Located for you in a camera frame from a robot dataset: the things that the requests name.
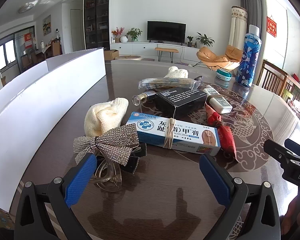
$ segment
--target television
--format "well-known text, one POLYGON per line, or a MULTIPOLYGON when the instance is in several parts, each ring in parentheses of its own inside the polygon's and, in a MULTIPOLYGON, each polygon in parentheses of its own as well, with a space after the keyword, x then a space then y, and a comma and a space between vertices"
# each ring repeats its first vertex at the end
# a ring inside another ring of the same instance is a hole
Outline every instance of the television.
POLYGON ((148 21, 149 41, 185 43, 186 25, 183 23, 148 21))

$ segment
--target metal bolt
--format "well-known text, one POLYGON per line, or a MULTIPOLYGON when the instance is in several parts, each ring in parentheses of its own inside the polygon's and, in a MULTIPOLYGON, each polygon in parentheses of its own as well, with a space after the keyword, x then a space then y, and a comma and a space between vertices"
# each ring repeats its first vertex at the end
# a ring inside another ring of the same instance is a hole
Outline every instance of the metal bolt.
POLYGON ((271 187, 271 184, 270 184, 269 182, 267 182, 267 181, 265 181, 265 182, 263 183, 263 185, 265 185, 265 187, 271 187))
POLYGON ((62 181, 62 178, 56 177, 56 178, 53 180, 53 183, 59 184, 61 181, 62 181))
POLYGON ((25 183, 25 187, 30 187, 32 185, 32 182, 31 181, 27 181, 26 183, 25 183))
POLYGON ((240 179, 240 178, 234 178, 234 182, 236 184, 241 184, 242 183, 242 179, 240 179))

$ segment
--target round stool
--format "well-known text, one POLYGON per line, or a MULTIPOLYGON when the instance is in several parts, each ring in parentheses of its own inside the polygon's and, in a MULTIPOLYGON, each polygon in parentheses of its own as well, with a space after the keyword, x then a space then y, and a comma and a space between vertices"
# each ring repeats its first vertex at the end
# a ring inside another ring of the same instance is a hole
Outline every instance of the round stool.
POLYGON ((118 56, 114 59, 121 59, 121 60, 142 60, 142 57, 140 56, 118 56))

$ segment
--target blue and white box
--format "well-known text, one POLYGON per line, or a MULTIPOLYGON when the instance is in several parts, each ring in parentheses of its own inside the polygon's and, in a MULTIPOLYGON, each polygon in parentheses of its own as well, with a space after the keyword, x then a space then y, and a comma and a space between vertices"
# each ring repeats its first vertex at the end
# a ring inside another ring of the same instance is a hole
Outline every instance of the blue and white box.
MULTIPOLYGON (((169 118, 132 112, 127 124, 136 124, 140 142, 163 147, 169 122, 169 118)), ((220 150, 217 129, 176 120, 171 149, 215 156, 220 150)))

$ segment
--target red wrapper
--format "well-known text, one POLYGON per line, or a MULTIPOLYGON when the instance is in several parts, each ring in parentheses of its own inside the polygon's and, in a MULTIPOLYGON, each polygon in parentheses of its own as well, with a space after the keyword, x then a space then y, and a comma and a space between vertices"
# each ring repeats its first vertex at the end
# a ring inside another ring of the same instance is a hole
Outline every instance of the red wrapper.
POLYGON ((213 108, 206 104, 207 122, 209 126, 216 127, 218 130, 221 149, 231 154, 237 159, 237 151, 235 149, 232 131, 229 126, 225 126, 221 122, 221 116, 213 108))

